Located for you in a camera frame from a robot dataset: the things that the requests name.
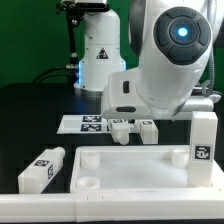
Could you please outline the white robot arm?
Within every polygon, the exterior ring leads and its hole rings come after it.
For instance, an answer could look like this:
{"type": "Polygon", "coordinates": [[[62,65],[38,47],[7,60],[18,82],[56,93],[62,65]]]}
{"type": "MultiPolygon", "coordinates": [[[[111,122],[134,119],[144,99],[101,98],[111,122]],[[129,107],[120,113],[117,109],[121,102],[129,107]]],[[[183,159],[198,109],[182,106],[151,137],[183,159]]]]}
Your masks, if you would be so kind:
{"type": "Polygon", "coordinates": [[[86,0],[85,56],[76,91],[101,99],[107,119],[168,120],[211,112],[217,95],[199,80],[224,21],[224,0],[131,0],[129,43],[138,65],[120,56],[120,19],[106,0],[86,0]]]}

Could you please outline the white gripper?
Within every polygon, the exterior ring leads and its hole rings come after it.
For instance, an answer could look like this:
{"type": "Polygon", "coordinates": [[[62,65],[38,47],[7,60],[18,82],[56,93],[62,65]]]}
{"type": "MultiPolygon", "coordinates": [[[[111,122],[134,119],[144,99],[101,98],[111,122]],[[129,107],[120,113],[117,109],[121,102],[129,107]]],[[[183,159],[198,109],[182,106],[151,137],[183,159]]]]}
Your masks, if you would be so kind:
{"type": "Polygon", "coordinates": [[[147,92],[144,96],[142,83],[136,85],[140,72],[137,69],[113,73],[109,76],[101,99],[101,114],[106,119],[153,119],[153,120],[189,120],[193,111],[212,112],[214,105],[220,101],[221,94],[212,92],[205,97],[201,87],[194,87],[183,96],[168,95],[176,84],[165,79],[155,87],[161,87],[156,95],[147,92]]]}

